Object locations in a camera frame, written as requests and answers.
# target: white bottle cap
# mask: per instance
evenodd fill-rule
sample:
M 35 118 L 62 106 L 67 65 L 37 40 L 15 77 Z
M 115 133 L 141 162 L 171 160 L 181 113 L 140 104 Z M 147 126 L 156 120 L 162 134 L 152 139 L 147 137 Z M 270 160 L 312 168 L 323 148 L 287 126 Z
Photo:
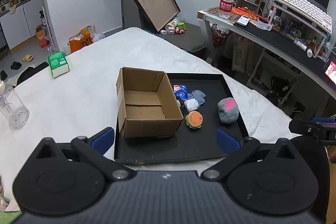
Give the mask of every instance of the white bottle cap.
M 0 94 L 1 93 L 3 93 L 3 91 L 5 90 L 5 83 L 2 81 L 2 80 L 0 80 Z
M 313 56 L 313 51 L 309 48 L 307 49 L 307 56 L 311 58 Z

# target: slipper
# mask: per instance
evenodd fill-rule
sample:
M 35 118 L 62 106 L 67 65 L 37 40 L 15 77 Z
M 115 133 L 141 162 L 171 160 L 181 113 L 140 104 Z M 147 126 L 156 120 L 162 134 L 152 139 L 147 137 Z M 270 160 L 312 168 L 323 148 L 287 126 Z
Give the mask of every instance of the slipper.
M 27 54 L 24 58 L 22 58 L 22 62 L 30 62 L 34 59 L 32 55 Z
M 18 70 L 21 67 L 22 67 L 21 63 L 14 61 L 10 68 L 13 70 Z
M 8 77 L 8 75 L 6 74 L 6 72 L 4 70 L 2 70 L 0 72 L 0 80 L 4 81 L 4 80 L 7 79 L 7 77 Z

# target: pink fabric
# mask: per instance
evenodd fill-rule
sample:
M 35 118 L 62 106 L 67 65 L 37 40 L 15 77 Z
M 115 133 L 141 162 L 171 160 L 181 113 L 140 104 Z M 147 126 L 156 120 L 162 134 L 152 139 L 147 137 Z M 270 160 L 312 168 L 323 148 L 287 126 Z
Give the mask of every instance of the pink fabric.
M 236 101 L 234 99 L 224 99 L 222 103 L 225 106 L 225 111 L 229 111 L 230 109 L 234 108 L 236 105 Z

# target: white keyboard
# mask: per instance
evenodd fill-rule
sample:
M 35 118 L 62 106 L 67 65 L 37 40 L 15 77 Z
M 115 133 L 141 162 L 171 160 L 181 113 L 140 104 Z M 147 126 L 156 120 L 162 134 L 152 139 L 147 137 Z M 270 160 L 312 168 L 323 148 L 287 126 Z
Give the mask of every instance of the white keyboard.
M 289 8 L 315 22 L 324 31 L 331 34 L 332 19 L 320 8 L 310 3 L 308 0 L 275 0 L 276 2 L 287 5 Z

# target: white bed sheet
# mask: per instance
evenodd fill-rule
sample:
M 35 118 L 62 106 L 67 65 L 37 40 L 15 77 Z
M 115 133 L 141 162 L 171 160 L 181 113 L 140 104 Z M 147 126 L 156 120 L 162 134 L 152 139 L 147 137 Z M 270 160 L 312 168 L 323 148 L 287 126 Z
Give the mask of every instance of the white bed sheet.
M 12 183 L 33 149 L 44 137 L 69 142 L 79 135 L 92 136 L 105 127 L 115 128 L 116 80 L 124 66 L 179 73 L 222 73 L 205 61 L 138 28 L 129 28 L 67 57 L 70 72 L 52 79 L 44 69 L 23 82 L 16 92 L 30 111 L 26 125 L 10 130 L 0 115 L 0 175 L 4 194 L 12 199 Z M 274 143 L 293 138 L 290 118 L 254 90 L 224 75 L 250 136 Z M 114 147 L 105 156 L 113 159 Z M 140 166 L 150 170 L 197 170 L 219 160 L 184 164 Z

